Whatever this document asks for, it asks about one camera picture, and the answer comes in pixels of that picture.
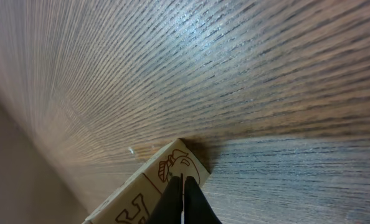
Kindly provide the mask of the red A letter block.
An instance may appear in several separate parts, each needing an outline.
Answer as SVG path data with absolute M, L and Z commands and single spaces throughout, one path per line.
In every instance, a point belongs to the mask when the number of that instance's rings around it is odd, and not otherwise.
M 183 174 L 184 179 L 193 176 L 200 187 L 210 176 L 199 159 L 180 139 L 162 147 L 145 163 L 142 173 L 160 193 L 164 192 L 173 176 L 179 177 Z

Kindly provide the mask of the yellow soccer ball block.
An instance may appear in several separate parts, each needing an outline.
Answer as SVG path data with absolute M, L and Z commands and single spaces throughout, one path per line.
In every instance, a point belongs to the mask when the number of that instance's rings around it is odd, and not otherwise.
M 83 224 L 144 224 L 162 196 L 144 173 L 132 175 Z

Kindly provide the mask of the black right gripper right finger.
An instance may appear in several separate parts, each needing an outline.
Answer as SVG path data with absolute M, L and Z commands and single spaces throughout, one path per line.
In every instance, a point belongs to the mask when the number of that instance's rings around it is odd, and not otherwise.
M 184 223 L 221 224 L 192 176 L 187 176 L 184 184 Z

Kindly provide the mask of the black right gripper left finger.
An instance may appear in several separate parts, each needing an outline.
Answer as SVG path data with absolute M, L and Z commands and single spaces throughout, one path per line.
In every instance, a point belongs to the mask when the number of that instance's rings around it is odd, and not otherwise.
M 183 211 L 183 176 L 174 176 L 165 188 L 147 224 L 181 224 Z

